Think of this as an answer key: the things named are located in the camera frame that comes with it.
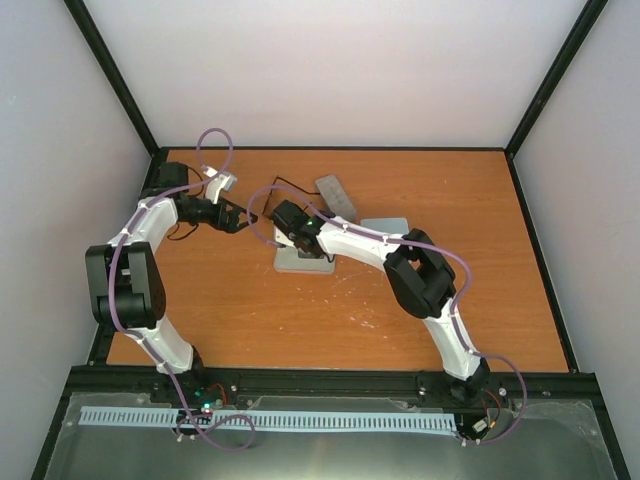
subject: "table surface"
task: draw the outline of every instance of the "table surface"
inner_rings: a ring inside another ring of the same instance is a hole
[[[226,152],[206,150],[203,158],[220,166]],[[172,150],[169,161],[197,165],[193,150]],[[316,178],[335,174],[358,219],[406,217],[410,228],[424,230],[469,263],[473,286],[460,310],[478,349],[505,355],[523,371],[567,371],[502,152],[240,150],[229,171],[238,183],[224,196],[243,206],[276,175],[313,191]],[[283,198],[274,192],[269,204]],[[310,198],[318,203],[318,197]],[[256,202],[256,213],[265,200],[266,195]],[[189,228],[182,225],[177,236]],[[265,218],[258,228],[273,234]],[[277,273],[273,259],[273,248],[248,228],[229,235],[203,225],[158,248],[169,318],[205,364],[442,368],[425,326],[398,306],[382,272],[339,258],[332,275]],[[459,289],[464,272],[452,266]],[[108,363],[151,362],[117,334]],[[490,364],[508,370],[500,362]]]

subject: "light gray rectangular object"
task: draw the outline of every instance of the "light gray rectangular object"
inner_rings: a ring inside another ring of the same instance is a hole
[[[316,188],[322,195],[329,210],[348,222],[356,221],[356,207],[347,197],[347,193],[335,175],[318,178],[316,180]]]

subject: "white panel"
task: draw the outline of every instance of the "white panel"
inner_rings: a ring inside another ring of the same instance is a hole
[[[89,0],[161,145],[505,146],[584,0]]]
[[[640,478],[639,2],[609,2],[516,159],[582,369]]]
[[[96,328],[84,252],[148,156],[62,1],[3,2],[0,72],[0,477],[23,480]]]

